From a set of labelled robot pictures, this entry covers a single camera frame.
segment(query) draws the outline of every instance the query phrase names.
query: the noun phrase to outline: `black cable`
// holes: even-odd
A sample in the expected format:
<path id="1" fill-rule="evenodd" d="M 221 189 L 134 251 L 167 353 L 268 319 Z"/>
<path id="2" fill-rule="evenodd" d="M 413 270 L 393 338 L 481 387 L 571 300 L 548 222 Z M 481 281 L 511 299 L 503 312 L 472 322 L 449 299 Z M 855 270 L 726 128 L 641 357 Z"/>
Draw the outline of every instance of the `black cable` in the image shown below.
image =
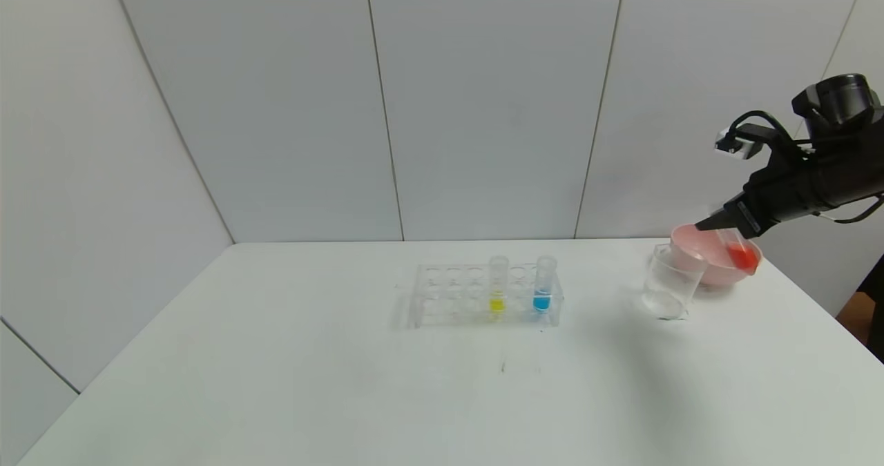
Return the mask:
<path id="1" fill-rule="evenodd" d="M 776 129 L 777 132 L 780 133 L 780 135 L 786 137 L 786 139 L 788 139 L 790 142 L 792 142 L 792 136 L 789 135 L 789 132 L 787 132 L 786 128 L 782 127 L 782 124 L 780 124 L 780 121 L 778 121 L 776 119 L 776 117 L 771 116 L 768 113 L 765 113 L 763 110 L 750 110 L 748 113 L 745 113 L 742 116 L 739 116 L 737 119 L 735 119 L 733 121 L 733 123 L 730 124 L 730 129 L 727 130 L 727 133 L 729 135 L 735 135 L 736 129 L 738 128 L 740 123 L 742 123 L 742 121 L 745 121 L 746 119 L 749 119 L 750 117 L 761 117 L 761 119 L 770 123 L 771 127 L 773 127 L 773 129 Z"/>
<path id="2" fill-rule="evenodd" d="M 823 143 L 823 142 L 848 142 L 852 139 L 856 139 L 856 136 L 829 136 L 827 138 L 820 139 L 796 139 L 796 145 L 806 145 L 807 143 Z"/>
<path id="3" fill-rule="evenodd" d="M 877 211 L 882 205 L 884 205 L 884 193 L 878 193 L 875 197 L 878 198 L 878 201 L 870 205 L 865 211 L 860 212 L 856 217 L 851 217 L 849 220 L 832 220 L 830 217 L 828 218 L 832 220 L 833 223 L 837 224 L 853 224 L 865 220 L 866 217 L 869 217 L 869 215 L 872 215 L 874 211 Z M 822 215 L 820 212 L 812 212 L 812 214 Z"/>

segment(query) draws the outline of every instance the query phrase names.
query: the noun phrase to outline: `panel seam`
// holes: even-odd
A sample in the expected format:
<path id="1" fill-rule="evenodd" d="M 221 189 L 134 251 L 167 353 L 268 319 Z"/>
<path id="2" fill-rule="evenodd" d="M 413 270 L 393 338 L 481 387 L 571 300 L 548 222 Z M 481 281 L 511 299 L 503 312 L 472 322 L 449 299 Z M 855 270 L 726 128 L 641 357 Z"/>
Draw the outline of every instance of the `panel seam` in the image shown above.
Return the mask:
<path id="1" fill-rule="evenodd" d="M 44 365 L 46 365 L 46 367 L 49 368 L 50 371 L 52 371 L 54 373 L 54 375 L 58 377 L 58 379 L 62 380 L 65 385 L 68 385 L 68 387 L 70 387 L 70 390 L 73 390 L 73 393 L 75 393 L 75 394 L 77 394 L 77 396 L 79 396 L 80 391 L 77 390 L 77 388 L 73 385 L 73 383 L 70 383 L 69 379 L 65 378 L 64 375 L 58 371 L 58 369 L 55 369 L 55 366 L 50 365 L 50 362 L 48 362 L 45 357 L 43 357 L 39 352 L 37 352 L 37 349 L 34 349 L 34 346 L 32 344 L 29 344 L 28 341 L 25 340 L 25 337 L 21 336 L 21 333 L 16 331 L 16 329 L 13 328 L 12 325 L 9 324 L 9 321 L 7 321 L 6 318 L 4 318 L 2 315 L 0 315 L 0 322 L 2 322 L 3 326 L 6 327 L 10 331 L 10 333 L 15 335 L 15 337 L 17 339 L 19 339 L 19 341 L 22 344 L 24 344 L 24 346 L 27 347 L 28 350 L 31 350 L 31 353 L 33 353 L 35 356 L 37 356 L 37 359 L 40 359 L 40 362 L 42 362 Z"/>
<path id="2" fill-rule="evenodd" d="M 166 114 L 169 115 L 169 119 L 171 119 L 171 123 L 175 127 L 175 133 L 177 133 L 177 138 L 181 141 L 181 146 L 184 147 L 184 151 L 187 154 L 187 158 L 190 160 L 190 164 L 193 165 L 193 170 L 196 171 L 196 176 L 199 177 L 200 182 L 202 183 L 202 188 L 206 191 L 206 195 L 209 196 L 209 201 L 212 202 L 212 206 L 215 208 L 215 213 L 218 214 L 218 219 L 221 220 L 221 226 L 224 227 L 224 230 L 227 231 L 227 236 L 230 237 L 231 243 L 236 243 L 236 240 L 233 239 L 233 233 L 230 231 L 230 226 L 227 226 L 227 221 L 224 221 L 224 215 L 221 214 L 221 209 L 218 208 L 218 203 L 215 202 L 215 196 L 212 195 L 211 190 L 209 190 L 209 185 L 206 184 L 205 177 L 202 176 L 199 166 L 196 165 L 196 160 L 193 158 L 193 154 L 190 152 L 190 147 L 187 146 L 187 142 L 184 139 L 184 136 L 181 135 L 181 128 L 177 125 L 177 120 L 175 119 L 175 115 L 171 112 L 171 107 L 169 106 L 169 102 L 166 100 L 165 94 L 163 93 L 163 88 L 160 88 L 160 83 L 157 80 L 157 74 L 154 73 L 154 68 L 151 66 L 151 61 L 148 60 L 148 54 L 144 50 L 144 46 L 142 45 L 141 38 L 138 37 L 138 32 L 135 31 L 135 23 L 132 22 L 132 16 L 129 14 L 129 9 L 126 7 L 126 2 L 123 0 L 119 1 L 119 6 L 123 9 L 123 15 L 126 16 L 126 23 L 129 24 L 129 31 L 132 32 L 133 38 L 135 38 L 135 45 L 138 47 L 138 52 L 142 56 L 142 61 L 145 66 L 148 67 L 148 74 L 151 74 L 151 80 L 154 83 L 154 88 L 160 94 L 160 100 L 163 101 L 163 107 L 165 107 Z"/>
<path id="3" fill-rule="evenodd" d="M 577 230 L 580 229 L 580 215 L 584 210 L 586 199 L 586 186 L 590 182 L 590 165 L 593 163 L 593 152 L 596 148 L 596 139 L 599 138 L 599 120 L 602 117 L 602 104 L 605 101 L 608 74 L 611 72 L 611 57 L 613 57 L 613 44 L 617 38 L 617 26 L 619 25 L 619 11 L 623 7 L 623 0 L 617 0 L 617 13 L 613 17 L 613 31 L 611 32 L 611 46 L 608 48 L 607 63 L 605 64 L 605 79 L 602 80 L 602 93 L 599 95 L 599 110 L 596 112 L 596 124 L 593 127 L 593 143 L 590 143 L 590 155 L 586 161 L 586 175 L 584 176 L 584 189 L 580 193 L 580 205 L 577 206 L 577 223 L 574 224 L 574 239 L 577 239 Z"/>
<path id="4" fill-rule="evenodd" d="M 369 4 L 369 22 L 372 23 L 372 42 L 375 46 L 375 62 L 378 64 L 378 85 L 381 90 L 381 106 L 384 108 L 384 125 L 387 130 L 387 145 L 390 148 L 390 170 L 392 171 L 392 191 L 396 198 L 396 212 L 398 213 L 398 232 L 402 242 L 405 241 L 405 224 L 402 222 L 402 204 L 398 199 L 398 182 L 396 180 L 396 163 L 392 157 L 392 138 L 390 137 L 390 119 L 386 111 L 386 95 L 384 93 L 384 77 L 381 75 L 381 56 L 378 51 L 378 34 L 375 32 L 375 15 L 372 11 L 372 0 L 366 0 Z"/>

